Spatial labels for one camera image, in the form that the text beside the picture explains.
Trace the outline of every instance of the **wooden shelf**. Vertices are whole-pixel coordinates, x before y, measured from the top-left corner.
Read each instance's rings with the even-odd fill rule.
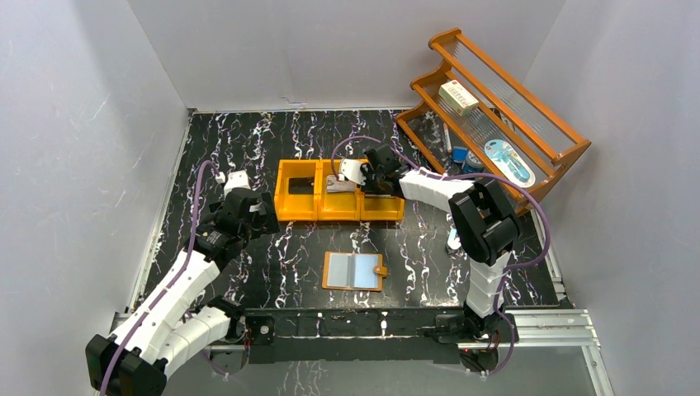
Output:
[[[590,141],[581,138],[553,111],[471,43],[459,29],[436,35],[430,40],[429,46],[442,56],[442,62],[433,72],[411,82],[411,88],[418,93],[422,101],[413,109],[404,111],[396,117],[399,127],[440,173],[445,172],[442,164],[409,127],[410,120],[427,111],[433,111],[439,116],[461,142],[481,160],[488,172],[493,174],[503,176],[503,173],[484,153],[486,142],[502,139],[510,143],[535,173],[536,184],[528,188],[528,192],[536,200],[542,200],[590,146]],[[480,81],[461,63],[456,56],[460,51],[470,55],[468,60],[471,64],[474,64],[474,59],[477,59],[477,62],[485,65],[479,69],[482,70],[482,75],[488,78],[488,82]],[[440,85],[450,80],[460,81],[467,91],[480,99],[478,107],[469,114],[458,115],[438,95]],[[565,143],[568,147],[561,152],[554,150],[546,142],[545,137],[541,136],[543,130],[555,131],[565,136],[563,141],[569,142]],[[519,204],[519,215],[529,210],[525,198],[520,193],[509,186],[506,186],[506,190]]]

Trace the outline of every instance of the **yellow plastic bin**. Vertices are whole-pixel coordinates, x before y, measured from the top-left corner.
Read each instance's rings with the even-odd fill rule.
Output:
[[[277,174],[275,210],[280,221],[317,220],[318,186],[315,159],[283,159]]]
[[[360,194],[360,220],[404,219],[405,200],[395,196],[372,196],[362,192]]]
[[[340,169],[340,160],[335,160],[335,170]],[[328,176],[333,174],[329,159],[319,161],[316,169],[316,187],[319,192],[319,220],[359,220],[360,188],[353,192],[326,191]]]

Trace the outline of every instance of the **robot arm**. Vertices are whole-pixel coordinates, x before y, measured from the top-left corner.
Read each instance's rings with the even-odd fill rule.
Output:
[[[521,225],[508,198],[495,180],[443,180],[426,169],[401,163],[387,144],[365,152],[368,162],[344,159],[343,177],[374,194],[418,200],[452,214],[457,234],[470,263],[466,298],[466,332],[481,337],[494,326],[503,304],[499,284],[512,256]]]
[[[272,197],[251,191],[245,171],[232,173],[228,181],[217,177],[217,181],[225,182],[225,199],[210,205],[210,213],[197,225],[194,250],[185,271],[172,283],[186,264],[183,248],[145,302],[109,337],[96,335],[88,343],[87,366],[94,389],[102,386],[109,362],[130,332],[133,334],[109,378],[107,394],[161,394],[168,377],[204,347],[221,338],[243,335],[239,326],[243,307],[221,297],[214,298],[185,324],[181,322],[192,301],[248,241],[279,231]]]

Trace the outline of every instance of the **purple cable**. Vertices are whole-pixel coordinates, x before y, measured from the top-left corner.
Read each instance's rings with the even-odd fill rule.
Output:
[[[175,282],[177,282],[178,279],[180,279],[180,276],[187,270],[187,264],[190,262],[190,257],[192,256],[192,250],[195,247],[195,234],[196,234],[196,225],[197,221],[199,219],[199,197],[201,194],[201,184],[202,184],[202,179],[204,175],[204,170],[206,167],[209,166],[212,168],[212,171],[214,172],[215,175],[219,174],[219,169],[216,167],[216,165],[209,160],[206,160],[202,162],[199,166],[199,172],[197,173],[197,181],[195,185],[195,195],[192,197],[192,226],[190,227],[190,242],[187,245],[187,256],[185,257],[185,262],[182,264],[182,267],[180,268],[180,271],[175,274],[173,279],[168,282],[168,284],[165,286],[166,289],[163,289],[158,293],[156,298],[153,300],[153,302],[149,305],[149,311],[153,310],[155,308],[156,304],[160,302],[161,299],[165,296],[167,293],[167,289],[170,289],[175,285]],[[107,370],[105,371],[105,376],[102,377],[102,385],[100,386],[100,396],[106,396],[107,395],[107,386],[109,385],[109,381],[111,378],[111,373],[114,371],[114,366],[116,365],[116,361],[119,360],[119,356],[121,353],[124,351],[124,348],[126,347],[126,344],[129,343],[131,338],[134,336],[136,333],[136,329],[141,326],[141,323],[144,322],[144,320],[149,316],[149,311],[144,312],[143,315],[134,323],[134,326],[129,330],[129,332],[124,336],[124,339],[121,341],[119,346],[116,348],[116,352],[114,355],[112,355],[111,360],[109,365],[107,366]]]
[[[371,140],[371,141],[374,141],[374,142],[377,142],[377,143],[381,143],[380,140],[374,139],[374,138],[372,138],[372,137],[365,136],[365,135],[351,136],[351,137],[349,137],[349,138],[343,140],[342,142],[340,142],[340,143],[333,149],[333,153],[331,154],[331,157],[330,157],[330,158],[331,158],[331,167],[332,167],[332,169],[333,169],[333,174],[334,174],[336,177],[338,176],[338,174],[335,172],[335,166],[333,165],[333,159],[335,158],[335,154],[336,154],[336,152],[338,151],[338,149],[340,148],[341,145],[343,145],[343,144],[345,144],[345,143],[347,143],[347,142],[349,142],[349,141],[351,141],[351,140],[354,140],[354,139],[368,139],[368,140]],[[503,184],[506,184],[506,185],[508,185],[508,186],[511,186],[511,187],[514,188],[517,192],[519,192],[520,194],[523,194],[523,196],[524,196],[525,198],[527,198],[527,201],[530,203],[530,205],[532,205],[532,208],[537,212],[537,214],[540,216],[540,219],[542,220],[542,228],[543,228],[544,234],[545,234],[545,242],[542,244],[542,252],[541,252],[537,257],[535,257],[534,259],[532,259],[532,260],[529,261],[529,262],[516,263],[516,264],[511,264],[511,265],[509,265],[509,266],[506,266],[506,267],[504,268],[504,274],[505,274],[505,271],[507,271],[507,270],[517,270],[517,269],[519,269],[519,268],[526,268],[526,267],[529,267],[529,266],[535,266],[536,264],[538,264],[539,262],[541,262],[542,260],[544,260],[544,258],[546,257],[547,252],[549,252],[549,247],[550,247],[550,245],[551,245],[551,231],[550,231],[549,220],[548,220],[547,217],[545,216],[545,212],[544,212],[544,210],[542,210],[542,207],[540,206],[539,202],[537,202],[537,200],[535,200],[535,198],[532,197],[532,196],[530,195],[530,193],[527,192],[527,190],[525,190],[525,189],[522,188],[521,186],[518,186],[517,184],[513,183],[512,181],[508,180],[508,179],[505,178],[505,177],[501,177],[501,176],[498,176],[498,175],[492,175],[492,174],[490,174],[490,173],[467,173],[467,174],[456,175],[456,176],[443,176],[443,175],[439,175],[439,174],[437,174],[437,173],[429,172],[429,171],[427,171],[427,170],[425,170],[425,169],[419,169],[419,166],[418,166],[418,165],[416,165],[416,164],[415,164],[414,162],[412,162],[408,157],[406,157],[406,156],[403,155],[402,153],[399,153],[399,152],[396,151],[395,149],[394,149],[394,153],[396,153],[397,155],[399,155],[399,157],[401,157],[404,161],[406,161],[413,169],[419,170],[423,175],[425,175],[426,177],[430,177],[430,178],[432,178],[432,179],[448,180],[448,181],[449,181],[449,180],[465,180],[465,179],[473,179],[473,178],[476,178],[476,177],[485,177],[485,178],[489,178],[489,179],[495,179],[495,180],[497,180],[497,181],[499,181],[499,182],[501,182],[501,183],[503,183]],[[510,328],[510,346],[508,347],[508,354],[506,355],[506,357],[504,358],[504,360],[501,362],[501,364],[499,364],[498,366],[496,366],[495,369],[489,371],[489,374],[493,374],[493,373],[497,373],[497,372],[501,371],[501,370],[505,367],[505,365],[508,364],[508,361],[510,361],[510,356],[513,354],[513,348],[515,347],[515,327],[514,327],[513,324],[510,322],[510,319],[508,319],[508,317],[505,316],[505,315],[499,310],[500,292],[503,291],[503,287],[504,287],[504,286],[505,286],[505,275],[501,278],[501,281],[500,281],[500,283],[499,283],[499,287],[496,289],[496,298],[494,299],[494,311],[495,311],[503,320],[505,320],[505,322],[508,324],[508,327]]]

